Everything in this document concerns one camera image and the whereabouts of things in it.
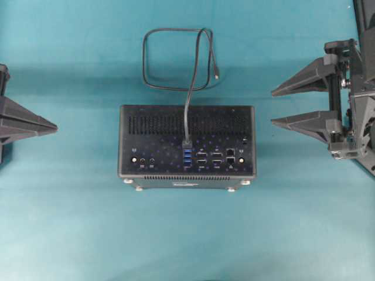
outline teal background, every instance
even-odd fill
[[[120,105],[185,100],[142,83],[142,37],[159,27],[213,29],[221,79],[192,104],[255,106],[250,187],[137,193],[117,177]],[[7,147],[0,279],[374,280],[374,179],[270,122],[328,108],[327,93],[270,91],[322,56],[325,42],[351,37],[351,0],[2,0],[6,95],[59,131]],[[149,43],[156,79],[187,86],[195,36]],[[342,100],[346,108],[346,92]]]

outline rear panel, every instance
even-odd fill
[[[173,181],[195,176],[221,181],[255,177],[253,107],[190,107],[191,152],[181,147],[183,106],[123,105],[120,115],[121,178]],[[162,176],[174,179],[158,178]]]

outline ventilation grille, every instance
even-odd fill
[[[145,180],[230,180],[229,176],[145,176]]]
[[[248,135],[251,122],[245,116],[189,118],[193,135]],[[130,135],[183,135],[182,116],[129,116]]]

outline ethernet port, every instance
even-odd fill
[[[236,159],[234,157],[227,157],[227,163],[233,165]]]
[[[227,156],[234,156],[234,149],[233,148],[227,149]]]

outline cable plug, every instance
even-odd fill
[[[219,68],[217,66],[213,67],[213,73],[215,75],[215,79],[218,80],[219,76],[220,76],[220,71],[219,71]]]
[[[191,149],[191,148],[193,148],[192,140],[191,139],[190,140],[184,139],[182,141],[182,149]]]

